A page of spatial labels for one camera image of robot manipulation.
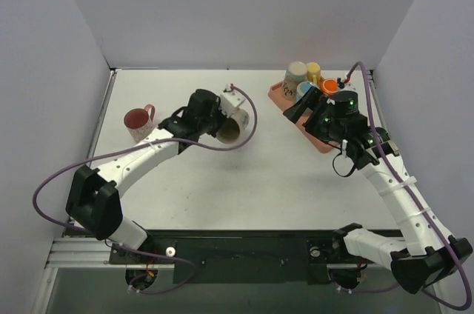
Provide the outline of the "blue butterfly mug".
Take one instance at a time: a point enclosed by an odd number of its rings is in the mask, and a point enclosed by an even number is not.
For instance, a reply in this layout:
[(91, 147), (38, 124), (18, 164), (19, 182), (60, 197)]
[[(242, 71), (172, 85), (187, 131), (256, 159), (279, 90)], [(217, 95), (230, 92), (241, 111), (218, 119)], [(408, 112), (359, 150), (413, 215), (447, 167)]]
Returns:
[(310, 81), (303, 81), (299, 83), (296, 88), (295, 103), (297, 103), (312, 87), (317, 87), (317, 85)]

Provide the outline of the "cream dragon pattern mug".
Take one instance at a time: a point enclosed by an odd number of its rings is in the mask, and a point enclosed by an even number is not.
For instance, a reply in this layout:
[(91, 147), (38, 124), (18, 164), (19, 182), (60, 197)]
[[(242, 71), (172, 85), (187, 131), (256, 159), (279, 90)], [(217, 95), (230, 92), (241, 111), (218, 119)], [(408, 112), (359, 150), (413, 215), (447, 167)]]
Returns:
[(224, 122), (216, 133), (216, 138), (223, 144), (233, 144), (237, 142), (247, 129), (249, 120), (250, 116), (248, 112), (238, 108), (237, 111)]

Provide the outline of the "orange mug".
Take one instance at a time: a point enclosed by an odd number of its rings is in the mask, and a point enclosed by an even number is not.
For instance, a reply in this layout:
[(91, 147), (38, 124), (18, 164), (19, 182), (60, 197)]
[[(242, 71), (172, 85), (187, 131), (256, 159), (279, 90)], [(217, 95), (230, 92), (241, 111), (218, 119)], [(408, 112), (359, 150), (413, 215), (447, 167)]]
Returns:
[(321, 82), (321, 91), (327, 95), (332, 96), (338, 92), (338, 82), (336, 79), (323, 79)]

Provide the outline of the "pink floral mug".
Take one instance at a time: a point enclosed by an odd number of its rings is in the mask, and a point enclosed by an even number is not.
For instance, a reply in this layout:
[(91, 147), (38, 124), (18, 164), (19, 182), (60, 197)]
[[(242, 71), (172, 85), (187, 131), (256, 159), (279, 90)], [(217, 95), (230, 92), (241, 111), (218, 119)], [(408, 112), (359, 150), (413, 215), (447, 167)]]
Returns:
[(147, 104), (143, 108), (134, 108), (125, 114), (124, 126), (135, 143), (144, 140), (152, 132), (155, 112), (155, 106)]

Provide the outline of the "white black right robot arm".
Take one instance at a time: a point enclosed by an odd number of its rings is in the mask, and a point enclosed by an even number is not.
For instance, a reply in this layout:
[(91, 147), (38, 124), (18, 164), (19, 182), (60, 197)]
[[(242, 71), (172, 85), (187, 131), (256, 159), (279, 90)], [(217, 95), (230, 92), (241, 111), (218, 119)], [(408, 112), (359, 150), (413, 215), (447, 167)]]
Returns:
[(456, 264), (472, 254), (471, 244), (453, 236), (427, 206), (387, 131), (372, 126), (359, 111), (357, 92), (325, 96), (311, 87), (284, 116), (296, 123), (307, 111), (311, 114), (303, 123), (306, 132), (338, 145), (340, 155), (375, 188), (403, 236), (395, 241), (350, 224), (336, 230), (330, 245), (333, 257), (348, 261), (357, 256), (379, 264), (411, 294), (453, 274)]

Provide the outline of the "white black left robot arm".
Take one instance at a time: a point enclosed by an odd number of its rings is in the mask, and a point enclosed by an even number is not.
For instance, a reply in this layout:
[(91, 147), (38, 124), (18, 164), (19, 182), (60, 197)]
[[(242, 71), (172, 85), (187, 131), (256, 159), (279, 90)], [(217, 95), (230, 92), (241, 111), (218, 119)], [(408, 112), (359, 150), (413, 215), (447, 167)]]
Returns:
[(126, 247), (135, 263), (148, 261), (153, 240), (146, 230), (124, 216), (121, 197), (160, 163), (184, 152), (189, 141), (204, 134), (216, 136), (229, 116), (224, 94), (197, 89), (188, 104), (161, 121), (134, 150), (92, 169), (75, 171), (66, 212), (98, 240), (109, 239)]

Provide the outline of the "yellow mug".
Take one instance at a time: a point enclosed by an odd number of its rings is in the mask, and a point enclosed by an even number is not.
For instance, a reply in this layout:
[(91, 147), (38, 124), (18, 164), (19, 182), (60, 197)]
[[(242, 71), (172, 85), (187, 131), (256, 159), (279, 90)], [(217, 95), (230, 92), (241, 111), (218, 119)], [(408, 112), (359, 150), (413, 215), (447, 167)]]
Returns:
[(309, 62), (306, 64), (306, 67), (307, 67), (307, 80), (314, 84), (318, 84), (321, 78), (321, 68), (319, 64), (315, 62)]

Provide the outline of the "seashell coral mug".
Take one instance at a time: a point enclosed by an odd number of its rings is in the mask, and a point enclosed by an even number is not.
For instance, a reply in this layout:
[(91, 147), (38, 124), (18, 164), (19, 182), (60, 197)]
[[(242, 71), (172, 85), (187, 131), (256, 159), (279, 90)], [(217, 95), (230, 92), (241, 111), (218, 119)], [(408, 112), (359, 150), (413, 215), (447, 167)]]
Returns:
[(297, 86), (306, 80), (307, 65), (301, 61), (289, 63), (281, 85), (282, 96), (289, 101), (294, 101)]

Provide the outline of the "pink plastic tray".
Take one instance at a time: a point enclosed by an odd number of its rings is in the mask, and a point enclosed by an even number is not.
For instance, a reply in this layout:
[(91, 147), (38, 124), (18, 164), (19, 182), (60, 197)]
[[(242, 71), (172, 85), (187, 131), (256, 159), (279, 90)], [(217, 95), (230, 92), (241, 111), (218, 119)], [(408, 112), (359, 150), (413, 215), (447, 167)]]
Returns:
[[(281, 94), (282, 91), (282, 84), (283, 82), (280, 81), (273, 86), (270, 87), (268, 92), (268, 97), (270, 100), (279, 108), (281, 111), (285, 111), (286, 109), (292, 107), (293, 103), (290, 100), (287, 100)], [(301, 134), (320, 152), (320, 153), (328, 153), (331, 150), (334, 150), (335, 147), (332, 144), (325, 144), (322, 141), (312, 137), (309, 133), (307, 133), (303, 127), (303, 123), (308, 119), (307, 116), (302, 116), (298, 122), (295, 124), (295, 127), (301, 132)]]

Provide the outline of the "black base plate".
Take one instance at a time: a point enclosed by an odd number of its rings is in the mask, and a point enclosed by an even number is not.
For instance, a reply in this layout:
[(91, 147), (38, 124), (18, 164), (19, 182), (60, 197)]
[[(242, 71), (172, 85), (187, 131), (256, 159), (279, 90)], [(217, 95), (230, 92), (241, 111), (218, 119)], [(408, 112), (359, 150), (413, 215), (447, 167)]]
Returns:
[(145, 250), (159, 258), (113, 246), (111, 264), (167, 265), (163, 256), (171, 247), (182, 260), (175, 265), (174, 284), (330, 284), (334, 277), (351, 282), (369, 264), (335, 254), (330, 230), (153, 230), (150, 235), (153, 245)]

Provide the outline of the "aluminium rail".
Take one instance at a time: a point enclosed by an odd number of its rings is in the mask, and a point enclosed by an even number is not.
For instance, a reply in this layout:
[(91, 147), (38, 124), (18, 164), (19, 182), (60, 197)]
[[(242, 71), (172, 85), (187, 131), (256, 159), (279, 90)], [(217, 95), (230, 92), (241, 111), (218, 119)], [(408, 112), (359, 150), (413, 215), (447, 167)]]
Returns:
[(103, 268), (109, 265), (110, 248), (94, 238), (55, 238), (46, 268)]

